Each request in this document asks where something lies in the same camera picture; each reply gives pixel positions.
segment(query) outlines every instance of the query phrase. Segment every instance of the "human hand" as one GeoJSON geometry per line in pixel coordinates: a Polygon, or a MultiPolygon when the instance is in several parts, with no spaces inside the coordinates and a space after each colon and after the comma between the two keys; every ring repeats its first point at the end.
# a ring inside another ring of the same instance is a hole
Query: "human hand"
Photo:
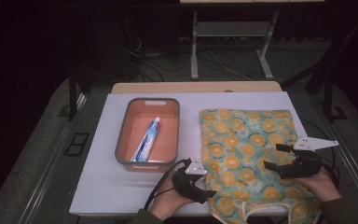
{"type": "Polygon", "coordinates": [[[158,189],[157,196],[150,208],[150,213],[158,217],[161,221],[164,221],[168,217],[173,216],[182,206],[193,202],[194,201],[180,195],[173,188],[172,175],[169,175],[158,189]]]}
{"type": "Polygon", "coordinates": [[[295,178],[295,180],[312,192],[323,203],[341,198],[330,174],[323,167],[316,175],[295,178]]]}

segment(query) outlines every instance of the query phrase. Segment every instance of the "white tabletop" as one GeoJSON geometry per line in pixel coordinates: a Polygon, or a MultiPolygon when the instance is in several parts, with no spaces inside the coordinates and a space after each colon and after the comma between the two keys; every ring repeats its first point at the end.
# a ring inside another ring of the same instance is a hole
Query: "white tabletop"
{"type": "MultiPolygon", "coordinates": [[[[144,207],[162,173],[126,171],[115,158],[115,148],[128,102],[137,97],[171,97],[180,104],[177,160],[201,156],[199,112],[202,109],[289,109],[299,137],[307,136],[286,92],[114,93],[109,94],[89,155],[79,179],[70,213],[79,216],[131,216],[144,207]]],[[[197,182],[205,188],[203,179],[197,182]]],[[[177,216],[209,216],[208,203],[192,203],[177,216]]],[[[284,213],[285,208],[267,211],[284,213]]]]}

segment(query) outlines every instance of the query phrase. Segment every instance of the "black cable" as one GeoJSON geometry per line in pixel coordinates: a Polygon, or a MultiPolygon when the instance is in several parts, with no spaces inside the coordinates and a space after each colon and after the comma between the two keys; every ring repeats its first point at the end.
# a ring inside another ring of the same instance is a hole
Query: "black cable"
{"type": "Polygon", "coordinates": [[[159,182],[156,184],[156,186],[153,188],[152,192],[149,195],[149,198],[146,201],[144,210],[147,210],[149,208],[150,203],[153,201],[153,199],[156,197],[156,192],[158,191],[159,187],[161,187],[162,183],[164,183],[164,181],[167,179],[167,177],[170,175],[171,171],[181,162],[185,162],[188,160],[180,160],[177,161],[173,166],[170,167],[170,169],[168,171],[166,171],[164,173],[164,175],[162,176],[162,178],[159,180],[159,182]]]}
{"type": "Polygon", "coordinates": [[[180,51],[180,52],[172,53],[172,54],[167,54],[167,53],[164,53],[164,52],[154,53],[154,54],[153,53],[145,53],[144,59],[145,60],[170,59],[173,56],[179,56],[181,54],[189,54],[189,55],[191,55],[191,50],[190,49],[180,49],[178,51],[180,51]]]}
{"type": "Polygon", "coordinates": [[[162,74],[159,72],[159,70],[157,68],[153,67],[152,65],[145,64],[145,63],[139,63],[139,64],[155,70],[157,72],[157,74],[159,75],[159,77],[161,78],[161,82],[164,82],[164,77],[162,76],[162,74]]]}
{"type": "Polygon", "coordinates": [[[164,190],[164,191],[162,191],[162,192],[156,194],[156,195],[154,196],[154,198],[156,198],[157,196],[159,196],[159,195],[162,194],[162,193],[165,193],[165,192],[170,191],[170,190],[173,190],[173,189],[175,189],[175,188],[166,189],[166,190],[164,190]]]}
{"type": "Polygon", "coordinates": [[[79,224],[79,223],[80,223],[80,218],[81,218],[81,216],[77,216],[76,224],[79,224]]]}
{"type": "Polygon", "coordinates": [[[223,47],[220,47],[217,43],[214,43],[213,46],[206,47],[206,46],[205,46],[205,41],[203,41],[203,39],[201,39],[201,41],[200,41],[201,47],[202,47],[203,50],[210,49],[210,48],[214,48],[214,49],[217,49],[217,52],[218,52],[218,53],[215,53],[215,54],[221,54],[220,52],[224,52],[224,53],[222,53],[222,54],[228,55],[228,53],[226,53],[226,51],[227,51],[227,50],[231,50],[231,49],[227,49],[228,44],[227,44],[227,41],[226,41],[226,38],[225,38],[225,37],[224,37],[223,39],[221,39],[221,38],[218,37],[217,40],[214,41],[214,42],[223,42],[223,47]]]}
{"type": "Polygon", "coordinates": [[[185,63],[182,66],[178,67],[178,68],[165,68],[165,67],[161,66],[158,63],[153,63],[153,62],[150,62],[150,61],[146,61],[146,63],[152,63],[153,65],[161,68],[162,70],[169,71],[169,72],[174,72],[174,71],[180,71],[180,70],[184,69],[186,67],[188,61],[190,61],[190,56],[191,56],[191,54],[188,55],[188,57],[186,58],[185,63]]]}
{"type": "Polygon", "coordinates": [[[140,72],[140,71],[136,71],[136,72],[137,72],[139,75],[141,75],[143,82],[145,82],[145,75],[144,75],[142,72],[140,72]]]}
{"type": "Polygon", "coordinates": [[[129,50],[128,50],[128,53],[134,57],[143,57],[143,54],[142,54],[142,41],[141,39],[136,36],[136,35],[129,35],[129,50]],[[132,47],[132,39],[135,38],[137,41],[138,41],[138,47],[136,49],[131,49],[132,47]]]}
{"type": "MultiPolygon", "coordinates": [[[[328,161],[330,164],[333,164],[330,160],[328,160],[326,158],[322,158],[322,160],[328,161]]],[[[336,187],[338,189],[338,183],[339,183],[339,180],[341,179],[341,172],[339,171],[339,169],[337,169],[337,167],[336,167],[335,171],[337,172],[337,175],[335,176],[335,179],[337,180],[336,187]]]]}
{"type": "Polygon", "coordinates": [[[210,63],[215,63],[215,64],[218,64],[220,66],[223,65],[223,66],[226,66],[226,67],[231,66],[231,65],[234,64],[234,59],[232,59],[232,57],[227,55],[227,54],[212,53],[209,50],[204,50],[204,51],[201,51],[200,53],[198,53],[197,55],[199,55],[200,57],[203,57],[206,61],[208,61],[210,63]],[[202,54],[200,54],[202,52],[205,52],[212,59],[209,59],[209,57],[204,57],[202,54]],[[226,55],[229,58],[230,62],[229,63],[223,63],[221,59],[216,60],[216,58],[215,58],[216,54],[217,55],[226,55]]]}
{"type": "Polygon", "coordinates": [[[202,63],[205,67],[207,68],[210,68],[210,69],[213,69],[213,70],[217,70],[217,71],[220,71],[220,70],[225,70],[224,67],[222,67],[222,64],[221,63],[218,63],[218,62],[213,62],[213,63],[216,63],[216,64],[219,64],[219,67],[217,68],[214,68],[214,67],[211,67],[210,65],[208,65],[205,61],[204,61],[204,57],[197,53],[197,59],[199,60],[200,63],[202,63]]]}
{"type": "MultiPolygon", "coordinates": [[[[254,49],[254,50],[260,49],[261,47],[258,47],[258,46],[260,46],[262,44],[262,42],[261,41],[256,41],[256,42],[258,42],[258,43],[251,44],[249,46],[249,48],[254,49]]],[[[200,51],[205,51],[205,50],[209,49],[208,47],[205,46],[204,41],[201,40],[200,43],[201,43],[200,51]]],[[[231,44],[232,49],[224,50],[226,48],[226,44],[225,44],[222,49],[218,49],[217,52],[214,52],[214,54],[236,55],[236,54],[240,54],[240,53],[244,52],[244,50],[236,50],[236,49],[234,50],[234,47],[232,47],[232,46],[233,46],[233,44],[231,44]]]]}
{"type": "Polygon", "coordinates": [[[322,164],[322,167],[330,174],[330,177],[333,180],[334,185],[336,186],[337,189],[339,189],[339,178],[334,173],[334,170],[326,164],[322,164]]]}
{"type": "Polygon", "coordinates": [[[238,72],[235,72],[235,71],[233,71],[233,70],[227,68],[227,67],[221,62],[221,60],[218,59],[218,58],[217,58],[213,53],[211,53],[210,51],[206,50],[206,52],[207,52],[208,54],[210,54],[212,57],[214,57],[214,59],[215,59],[224,69],[228,70],[228,72],[233,73],[233,74],[235,74],[235,75],[238,75],[238,76],[240,76],[240,77],[244,77],[244,78],[248,79],[249,81],[252,81],[252,80],[251,80],[250,78],[248,78],[247,76],[245,76],[245,75],[243,75],[243,74],[240,74],[240,73],[238,73],[238,72]]]}

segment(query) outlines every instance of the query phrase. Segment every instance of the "orange flower pattern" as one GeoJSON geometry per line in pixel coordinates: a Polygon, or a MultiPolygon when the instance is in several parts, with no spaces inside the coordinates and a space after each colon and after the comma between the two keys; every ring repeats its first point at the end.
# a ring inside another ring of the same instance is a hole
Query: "orange flower pattern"
{"type": "Polygon", "coordinates": [[[203,165],[211,213],[223,223],[245,223],[261,207],[291,208],[291,223],[312,223],[320,215],[318,200],[297,182],[280,179],[263,161],[290,163],[293,154],[281,153],[276,144],[297,140],[289,110],[200,111],[203,165]]]}

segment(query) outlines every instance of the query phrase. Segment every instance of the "sleeve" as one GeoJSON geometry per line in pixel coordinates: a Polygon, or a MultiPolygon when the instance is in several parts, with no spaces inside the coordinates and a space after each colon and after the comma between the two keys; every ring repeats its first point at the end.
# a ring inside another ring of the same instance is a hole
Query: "sleeve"
{"type": "Polygon", "coordinates": [[[162,221],[144,209],[139,209],[130,224],[162,224],[162,221]]]}
{"type": "Polygon", "coordinates": [[[320,205],[328,224],[347,224],[358,222],[355,204],[347,199],[336,199],[320,205]]]}

